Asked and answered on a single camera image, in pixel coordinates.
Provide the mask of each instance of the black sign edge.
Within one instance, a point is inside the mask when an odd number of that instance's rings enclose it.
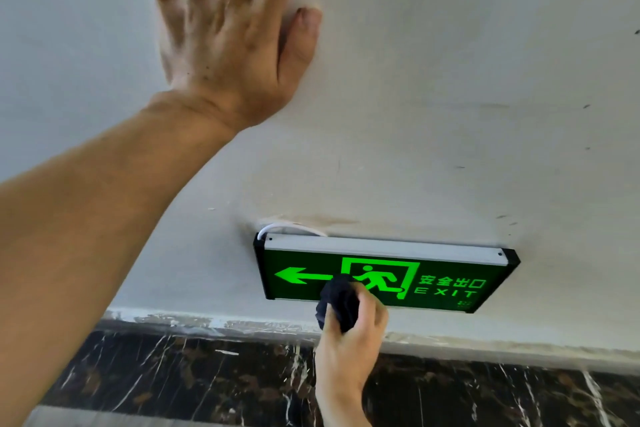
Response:
[[[265,268],[264,263],[264,243],[266,242],[265,238],[262,240],[258,239],[258,234],[255,234],[255,238],[253,238],[253,251],[255,252],[255,259],[258,261],[258,270],[260,271],[260,280],[262,280],[262,290],[264,290],[264,297],[270,301],[275,301],[275,297],[271,293],[271,289],[269,288],[269,282],[267,280],[267,270]]]
[[[520,257],[518,257],[518,254],[516,253],[516,251],[514,249],[512,249],[512,248],[502,248],[502,253],[504,253],[504,256],[507,259],[507,269],[506,269],[505,273],[502,274],[502,277],[499,278],[493,284],[493,287],[490,287],[489,289],[487,289],[488,292],[484,293],[484,297],[482,299],[480,299],[478,302],[476,302],[476,304],[471,309],[465,311],[466,314],[473,314],[475,311],[480,309],[482,304],[484,304],[484,302],[489,297],[491,297],[492,294],[496,290],[498,290],[498,287],[500,287],[502,285],[502,283],[505,280],[507,280],[509,275],[511,275],[511,273],[516,269],[516,267],[518,267],[518,265],[520,265]]]

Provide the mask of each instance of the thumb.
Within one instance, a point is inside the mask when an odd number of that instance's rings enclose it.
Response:
[[[322,335],[331,339],[336,339],[342,336],[342,331],[340,331],[340,322],[338,322],[338,318],[335,317],[335,312],[333,311],[331,304],[326,305]]]
[[[291,22],[278,64],[278,83],[287,101],[293,98],[314,58],[321,23],[322,12],[318,9],[300,9]]]

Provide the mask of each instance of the hand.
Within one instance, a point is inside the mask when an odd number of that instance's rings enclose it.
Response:
[[[342,334],[331,306],[316,350],[316,398],[323,416],[336,409],[362,411],[362,390],[376,363],[388,322],[387,308],[362,284],[355,326]]]
[[[300,9],[278,38],[288,0],[157,0],[164,71],[179,101],[238,132],[293,97],[313,59],[322,13]]]

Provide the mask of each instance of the illuminated exit sign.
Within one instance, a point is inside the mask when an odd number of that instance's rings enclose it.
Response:
[[[267,234],[254,241],[268,299],[320,300],[334,275],[388,306],[475,312],[518,266],[514,250]]]

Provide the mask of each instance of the cleaning cloth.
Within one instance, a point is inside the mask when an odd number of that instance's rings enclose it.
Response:
[[[327,304],[331,304],[343,334],[355,326],[358,320],[360,301],[351,282],[357,282],[357,280],[351,275],[340,274],[333,276],[329,282],[324,284],[322,292],[320,292],[320,302],[316,306],[316,319],[320,329],[324,329]]]

